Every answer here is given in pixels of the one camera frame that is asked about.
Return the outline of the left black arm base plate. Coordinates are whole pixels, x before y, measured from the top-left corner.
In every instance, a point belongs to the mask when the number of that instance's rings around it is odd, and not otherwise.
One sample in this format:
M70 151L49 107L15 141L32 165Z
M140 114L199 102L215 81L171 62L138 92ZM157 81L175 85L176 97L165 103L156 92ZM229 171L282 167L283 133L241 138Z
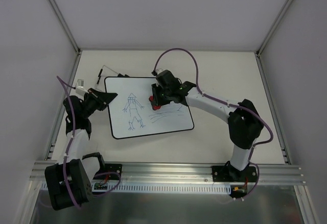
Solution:
M119 180L121 174L122 174L122 164L118 163L105 163L105 170L106 173L103 175L103 178L107 181L111 180Z

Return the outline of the aluminium frame post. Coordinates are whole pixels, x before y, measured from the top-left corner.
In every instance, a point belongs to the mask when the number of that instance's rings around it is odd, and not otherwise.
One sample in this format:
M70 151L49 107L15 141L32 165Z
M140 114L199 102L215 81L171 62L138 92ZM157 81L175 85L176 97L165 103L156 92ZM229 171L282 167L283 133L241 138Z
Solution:
M291 7L291 5L293 4L294 1L295 0L285 0L285 2L283 3L282 8L280 9L280 11L277 14L277 17L273 21L273 24L271 25L268 33L266 34L263 42L261 43L260 47L256 51L257 56L260 56L263 53L264 49L268 45L270 39L272 38L272 36L276 32L277 28L281 24L282 20L286 16L287 12L289 11L289 9L290 9L290 7Z
M49 3L50 7L52 8L59 24L61 25L66 37L68 38L71 46L73 47L75 53L79 54L80 48L79 48L75 38L73 37L73 34L66 22L61 10L59 9L59 6L58 6L56 0L47 0L47 2Z

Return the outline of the red whiteboard eraser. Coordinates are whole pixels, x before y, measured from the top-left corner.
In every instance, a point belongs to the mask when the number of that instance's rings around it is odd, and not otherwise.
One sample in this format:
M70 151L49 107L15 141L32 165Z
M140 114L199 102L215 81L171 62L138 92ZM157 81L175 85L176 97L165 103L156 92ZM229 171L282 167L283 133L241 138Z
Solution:
M150 101L150 104L151 104L151 107L152 107L153 111L159 110L161 108L161 105L156 105L155 104L155 100L154 100L153 96L149 97L149 101Z

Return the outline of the left aluminium frame post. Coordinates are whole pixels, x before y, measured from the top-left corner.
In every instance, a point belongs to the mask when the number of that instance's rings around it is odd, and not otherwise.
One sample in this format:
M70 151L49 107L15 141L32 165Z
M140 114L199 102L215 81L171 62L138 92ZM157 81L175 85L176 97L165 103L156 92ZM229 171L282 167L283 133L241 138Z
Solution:
M71 46L73 47L75 53L79 54L80 48L79 48L75 38L73 37L73 34L66 22L61 10L59 9L59 6L58 6L56 0L47 0L47 2L49 3L50 7L52 8L59 24L61 25L66 37L68 38Z

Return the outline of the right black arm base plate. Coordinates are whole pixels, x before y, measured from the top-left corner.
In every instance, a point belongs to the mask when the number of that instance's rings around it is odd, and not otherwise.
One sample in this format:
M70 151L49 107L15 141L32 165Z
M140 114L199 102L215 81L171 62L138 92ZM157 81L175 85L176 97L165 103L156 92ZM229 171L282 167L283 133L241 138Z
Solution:
M246 166L242 171L237 170L231 165L212 166L213 182L248 182L254 183L258 179L258 173L255 166Z

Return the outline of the right aluminium frame post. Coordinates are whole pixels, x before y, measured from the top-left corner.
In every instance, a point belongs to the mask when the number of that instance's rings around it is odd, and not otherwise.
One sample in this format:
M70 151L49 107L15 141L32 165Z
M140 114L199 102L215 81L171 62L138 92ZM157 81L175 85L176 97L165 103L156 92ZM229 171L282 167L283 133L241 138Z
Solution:
M266 34L263 42L261 43L260 47L256 51L257 56L260 56L263 53L264 49L268 45L270 39L272 38L272 36L276 32L277 28L281 24L282 20L286 16L287 12L289 11L289 9L290 9L290 7L291 7L291 5L293 4L294 1L295 0L285 0L285 2L283 3L282 8L280 9L280 11L277 14L277 17L273 21L273 24L271 25L268 33Z

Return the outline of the white board with black frame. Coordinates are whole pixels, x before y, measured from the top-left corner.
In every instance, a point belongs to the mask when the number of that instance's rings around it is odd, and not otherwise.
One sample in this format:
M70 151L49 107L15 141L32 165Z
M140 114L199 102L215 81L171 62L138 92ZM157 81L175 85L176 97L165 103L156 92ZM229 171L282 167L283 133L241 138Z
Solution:
M171 102L154 111L150 103L154 78L106 77L107 93L117 96L108 105L111 133L115 139L188 131L194 128L190 109Z

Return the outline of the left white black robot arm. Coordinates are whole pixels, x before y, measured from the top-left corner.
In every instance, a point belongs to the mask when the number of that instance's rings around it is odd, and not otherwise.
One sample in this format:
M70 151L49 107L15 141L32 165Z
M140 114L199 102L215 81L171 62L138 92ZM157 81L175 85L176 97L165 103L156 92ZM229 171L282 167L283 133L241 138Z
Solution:
M56 211L75 206L80 208L92 197L91 181L106 174L100 153L86 154L92 132L89 117L103 111L118 96L117 93L88 89L83 98L69 95L64 101L66 146L60 159L45 169L45 180L52 208Z

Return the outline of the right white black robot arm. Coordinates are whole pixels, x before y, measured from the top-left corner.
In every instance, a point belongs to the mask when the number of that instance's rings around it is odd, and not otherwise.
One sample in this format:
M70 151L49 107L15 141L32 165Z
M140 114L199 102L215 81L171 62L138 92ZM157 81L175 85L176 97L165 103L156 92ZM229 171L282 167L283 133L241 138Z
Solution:
M264 127L253 103L244 99L233 105L227 100L217 99L202 92L198 84L182 83L169 70L152 71L152 75L156 83L151 85L149 101L154 111L174 102L200 109L227 123L233 152L222 175L235 182L242 181L247 174L253 143Z

